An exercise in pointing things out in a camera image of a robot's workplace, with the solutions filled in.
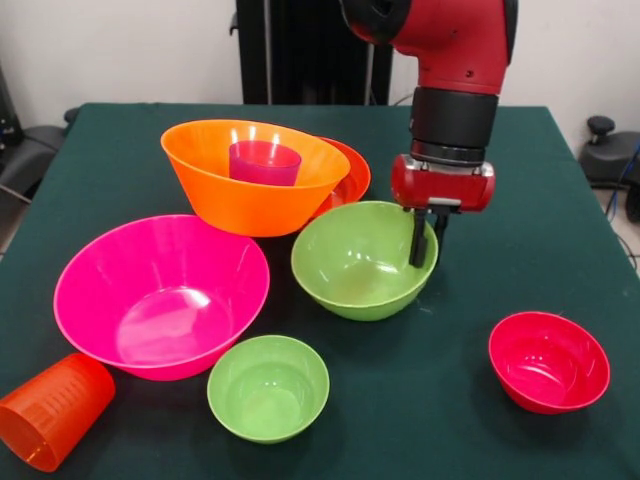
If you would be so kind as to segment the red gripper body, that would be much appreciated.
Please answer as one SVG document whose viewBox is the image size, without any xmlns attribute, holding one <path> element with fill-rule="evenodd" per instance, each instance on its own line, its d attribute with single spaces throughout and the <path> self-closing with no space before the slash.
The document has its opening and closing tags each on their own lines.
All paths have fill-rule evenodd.
<svg viewBox="0 0 640 480">
<path fill-rule="evenodd" d="M 496 176 L 489 162 L 454 167 L 401 154 L 391 170 L 393 197 L 405 208 L 481 212 L 491 201 L 495 186 Z"/>
</svg>

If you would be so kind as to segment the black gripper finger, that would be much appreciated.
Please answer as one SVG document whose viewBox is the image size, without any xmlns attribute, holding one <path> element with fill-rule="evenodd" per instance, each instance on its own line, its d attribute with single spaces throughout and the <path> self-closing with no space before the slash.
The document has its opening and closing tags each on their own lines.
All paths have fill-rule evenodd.
<svg viewBox="0 0 640 480">
<path fill-rule="evenodd" d="M 438 241 L 438 248 L 440 250 L 443 249 L 444 246 L 444 238 L 446 229 L 449 224 L 450 213 L 449 212 L 441 212 L 436 214 L 436 221 L 434 224 L 434 232 L 436 234 L 436 238 Z"/>
<path fill-rule="evenodd" d="M 424 209 L 413 210 L 413 233 L 409 255 L 409 264 L 413 267 L 422 267 L 426 258 L 427 239 L 425 237 L 426 211 Z"/>
</svg>

